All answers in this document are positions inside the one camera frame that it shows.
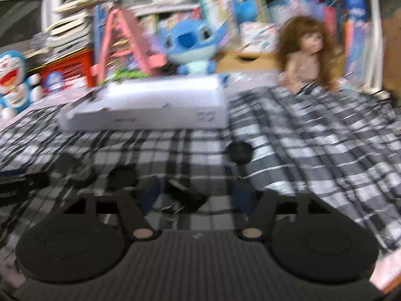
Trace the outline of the black round lid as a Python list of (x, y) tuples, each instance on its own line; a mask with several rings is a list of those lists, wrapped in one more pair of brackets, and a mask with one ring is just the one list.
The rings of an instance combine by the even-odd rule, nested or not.
[(76, 163), (76, 158), (69, 153), (61, 153), (54, 161), (54, 171), (61, 176), (71, 175)]

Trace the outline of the wooden drawer box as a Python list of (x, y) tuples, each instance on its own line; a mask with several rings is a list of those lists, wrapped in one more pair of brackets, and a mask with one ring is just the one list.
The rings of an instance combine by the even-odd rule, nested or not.
[(216, 72), (241, 72), (279, 70), (275, 53), (244, 53), (234, 50), (223, 50), (216, 54)]

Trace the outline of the Doraemon plush toy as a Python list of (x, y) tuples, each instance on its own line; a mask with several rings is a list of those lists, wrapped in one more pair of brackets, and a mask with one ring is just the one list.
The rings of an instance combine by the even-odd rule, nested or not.
[(1, 119), (10, 120), (44, 96), (39, 74), (27, 76), (25, 57), (18, 51), (1, 54)]

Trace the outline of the black round puck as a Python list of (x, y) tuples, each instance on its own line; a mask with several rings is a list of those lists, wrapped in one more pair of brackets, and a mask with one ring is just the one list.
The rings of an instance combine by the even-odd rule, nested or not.
[(105, 189), (109, 192), (115, 192), (124, 188), (134, 188), (138, 181), (134, 164), (118, 165), (108, 174)]

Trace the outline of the red plastic crate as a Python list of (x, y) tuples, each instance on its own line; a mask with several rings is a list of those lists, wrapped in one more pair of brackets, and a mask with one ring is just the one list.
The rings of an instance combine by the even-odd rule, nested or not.
[(92, 50), (83, 48), (67, 56), (47, 62), (35, 69), (40, 74), (45, 93), (54, 93), (67, 88), (92, 88), (95, 80), (91, 74)]

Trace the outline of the white shallow cardboard box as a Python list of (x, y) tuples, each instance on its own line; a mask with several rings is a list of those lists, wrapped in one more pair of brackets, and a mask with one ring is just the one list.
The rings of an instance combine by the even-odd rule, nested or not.
[(98, 86), (57, 116), (66, 132), (212, 130), (228, 125), (228, 104), (217, 75), (162, 76)]

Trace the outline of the black round cap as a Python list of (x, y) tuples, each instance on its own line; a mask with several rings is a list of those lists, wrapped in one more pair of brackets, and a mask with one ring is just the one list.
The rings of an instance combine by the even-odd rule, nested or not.
[(226, 147), (224, 153), (232, 162), (241, 166), (252, 161), (254, 149), (245, 141), (233, 141)]

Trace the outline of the black binder clip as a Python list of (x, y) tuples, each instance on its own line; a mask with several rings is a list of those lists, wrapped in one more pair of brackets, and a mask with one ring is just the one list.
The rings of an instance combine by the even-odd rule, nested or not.
[(161, 208), (161, 212), (168, 215), (195, 213), (208, 200), (206, 194), (198, 192), (195, 188), (185, 186), (176, 179), (165, 181), (164, 193), (172, 201), (168, 206)]

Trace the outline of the brown-haired baby doll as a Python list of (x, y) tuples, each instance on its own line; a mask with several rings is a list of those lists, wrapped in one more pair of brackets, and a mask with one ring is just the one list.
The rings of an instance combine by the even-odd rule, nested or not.
[(294, 16), (280, 30), (277, 44), (279, 83), (293, 93), (309, 84), (337, 91), (334, 79), (334, 48), (324, 23), (312, 16)]

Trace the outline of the blue Stitch plush toy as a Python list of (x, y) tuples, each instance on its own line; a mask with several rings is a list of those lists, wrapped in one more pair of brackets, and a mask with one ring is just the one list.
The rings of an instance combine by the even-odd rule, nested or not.
[(206, 20), (188, 18), (158, 34), (158, 43), (181, 76), (208, 76), (216, 72), (214, 56), (227, 32), (224, 23), (214, 29)]

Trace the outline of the white patterned tissue box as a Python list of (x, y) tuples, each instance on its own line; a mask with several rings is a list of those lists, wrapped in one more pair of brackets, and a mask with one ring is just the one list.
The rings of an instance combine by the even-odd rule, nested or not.
[(249, 53), (272, 53), (276, 50), (279, 29), (270, 23), (245, 22), (240, 26), (241, 49)]

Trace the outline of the stack of books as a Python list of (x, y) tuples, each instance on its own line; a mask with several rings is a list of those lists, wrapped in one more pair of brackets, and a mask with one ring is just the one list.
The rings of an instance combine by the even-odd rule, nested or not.
[(92, 44), (94, 9), (112, 7), (120, 0), (67, 0), (56, 9), (61, 19), (33, 36), (27, 58), (50, 62)]

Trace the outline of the pink triangular toy house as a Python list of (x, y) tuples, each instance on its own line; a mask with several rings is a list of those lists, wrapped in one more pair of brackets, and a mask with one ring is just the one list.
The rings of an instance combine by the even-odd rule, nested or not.
[(153, 50), (133, 13), (122, 7), (107, 15), (98, 63), (91, 72), (96, 83), (159, 76), (166, 56)]

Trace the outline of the black white plaid cloth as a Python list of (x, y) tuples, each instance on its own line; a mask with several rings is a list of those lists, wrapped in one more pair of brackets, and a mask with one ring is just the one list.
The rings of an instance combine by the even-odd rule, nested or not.
[(108, 173), (134, 164), (140, 179), (176, 178), (208, 195), (173, 229), (229, 230), (242, 216), (232, 206), (237, 169), (225, 156), (231, 141), (254, 148), (246, 177), (259, 190), (308, 190), (371, 230), (381, 252), (400, 247), (400, 114), (371, 98), (320, 87), (293, 95), (258, 87), (230, 99), (225, 130), (62, 132), (60, 107), (30, 111), (1, 133), (1, 169), (51, 170), (62, 152), (93, 163), (89, 191), (102, 195)]

